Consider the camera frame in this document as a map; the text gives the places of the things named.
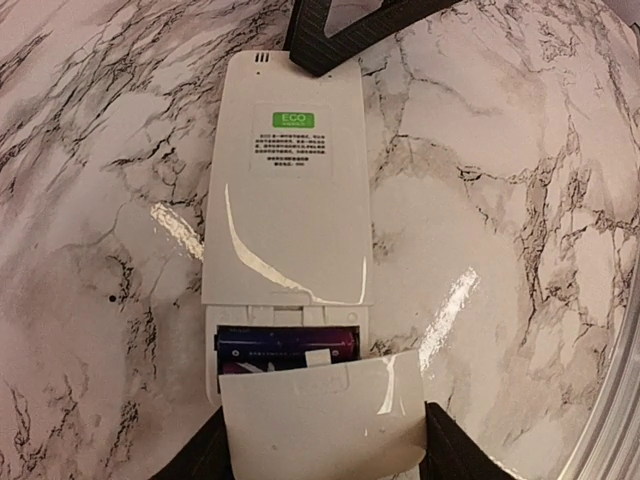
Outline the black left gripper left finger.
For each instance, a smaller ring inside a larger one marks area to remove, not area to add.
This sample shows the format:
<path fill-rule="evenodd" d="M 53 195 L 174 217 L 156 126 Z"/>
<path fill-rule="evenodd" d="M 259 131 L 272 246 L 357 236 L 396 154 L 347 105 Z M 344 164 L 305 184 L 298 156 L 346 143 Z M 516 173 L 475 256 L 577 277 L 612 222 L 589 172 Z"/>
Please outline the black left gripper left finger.
<path fill-rule="evenodd" d="M 159 471 L 159 480 L 232 480 L 233 471 L 223 409 L 198 430 Z"/>

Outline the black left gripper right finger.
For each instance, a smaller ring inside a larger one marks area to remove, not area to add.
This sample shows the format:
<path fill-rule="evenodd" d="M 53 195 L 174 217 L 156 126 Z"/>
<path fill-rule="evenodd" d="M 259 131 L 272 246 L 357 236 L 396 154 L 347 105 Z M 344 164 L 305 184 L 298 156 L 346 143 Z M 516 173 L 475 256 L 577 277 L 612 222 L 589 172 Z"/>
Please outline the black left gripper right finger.
<path fill-rule="evenodd" d="M 420 462 L 424 480 L 508 480 L 495 463 L 437 403 L 426 403 L 427 450 Z"/>

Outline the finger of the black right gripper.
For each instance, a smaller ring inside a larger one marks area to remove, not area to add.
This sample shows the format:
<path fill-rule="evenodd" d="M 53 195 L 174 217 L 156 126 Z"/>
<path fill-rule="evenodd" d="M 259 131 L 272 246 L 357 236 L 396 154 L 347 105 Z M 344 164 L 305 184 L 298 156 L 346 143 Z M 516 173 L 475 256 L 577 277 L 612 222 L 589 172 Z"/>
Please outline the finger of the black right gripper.
<path fill-rule="evenodd" d="M 297 0 L 287 29 L 289 59 L 321 77 L 372 45 L 450 7 L 449 0 L 384 1 L 379 8 L 328 34 L 329 0 Z"/>

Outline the white battery cover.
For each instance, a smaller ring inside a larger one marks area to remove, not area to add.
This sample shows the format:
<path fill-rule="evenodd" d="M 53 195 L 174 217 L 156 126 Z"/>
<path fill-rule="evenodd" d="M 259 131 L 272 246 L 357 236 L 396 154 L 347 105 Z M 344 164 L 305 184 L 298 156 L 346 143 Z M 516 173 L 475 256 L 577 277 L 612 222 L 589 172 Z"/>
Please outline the white battery cover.
<path fill-rule="evenodd" d="M 427 450 L 415 350 L 306 368 L 222 375 L 237 479 L 382 479 Z"/>

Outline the white remote control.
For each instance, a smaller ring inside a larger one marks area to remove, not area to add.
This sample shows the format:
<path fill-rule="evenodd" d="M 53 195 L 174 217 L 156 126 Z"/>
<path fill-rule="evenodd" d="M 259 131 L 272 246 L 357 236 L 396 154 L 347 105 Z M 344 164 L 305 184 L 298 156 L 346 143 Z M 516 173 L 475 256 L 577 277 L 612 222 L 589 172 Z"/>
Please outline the white remote control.
<path fill-rule="evenodd" d="M 361 70 L 314 77 L 284 51 L 228 63 L 205 216 L 206 391 L 220 326 L 352 328 L 369 344 L 372 234 Z"/>

